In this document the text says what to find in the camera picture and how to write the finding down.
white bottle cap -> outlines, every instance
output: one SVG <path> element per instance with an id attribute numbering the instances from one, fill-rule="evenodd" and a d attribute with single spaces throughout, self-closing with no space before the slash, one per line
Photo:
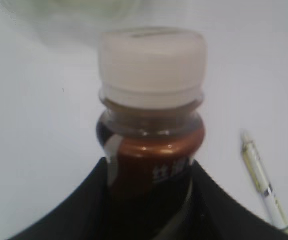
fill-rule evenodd
<path id="1" fill-rule="evenodd" d="M 196 32 L 146 27 L 104 33 L 101 95 L 137 109 L 181 107 L 202 99 L 206 44 Z"/>

plastic bottle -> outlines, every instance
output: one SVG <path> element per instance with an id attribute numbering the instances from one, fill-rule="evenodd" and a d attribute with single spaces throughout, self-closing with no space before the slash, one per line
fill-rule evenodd
<path id="1" fill-rule="evenodd" d="M 107 239 L 172 239 L 191 195 L 191 164 L 204 139 L 196 108 L 206 45 L 196 32 L 146 27 L 102 37 L 97 135 L 108 164 Z"/>

bottle neck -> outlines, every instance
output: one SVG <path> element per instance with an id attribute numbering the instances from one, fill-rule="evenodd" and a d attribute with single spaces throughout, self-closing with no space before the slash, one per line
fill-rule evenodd
<path id="1" fill-rule="evenodd" d="M 196 108 L 201 102 L 162 110 L 134 109 L 103 100 L 107 107 L 105 118 L 118 129 L 127 132 L 142 132 L 142 135 L 169 135 L 170 132 L 183 133 L 200 119 Z"/>

pen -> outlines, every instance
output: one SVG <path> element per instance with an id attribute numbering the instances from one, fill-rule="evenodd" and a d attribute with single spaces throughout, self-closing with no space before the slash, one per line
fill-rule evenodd
<path id="1" fill-rule="evenodd" d="M 261 163 L 254 141 L 246 131 L 241 134 L 242 156 L 247 170 L 253 180 L 256 190 L 261 194 L 271 223 L 277 229 L 288 234 L 288 224 L 281 206 L 269 182 L 268 176 Z"/>

black object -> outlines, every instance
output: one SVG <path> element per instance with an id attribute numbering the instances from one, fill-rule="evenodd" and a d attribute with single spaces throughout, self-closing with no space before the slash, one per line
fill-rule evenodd
<path id="1" fill-rule="evenodd" d="M 10 240 L 102 240 L 109 226 L 104 158 L 61 205 Z M 288 240 L 229 197 L 195 162 L 193 196 L 181 240 Z"/>

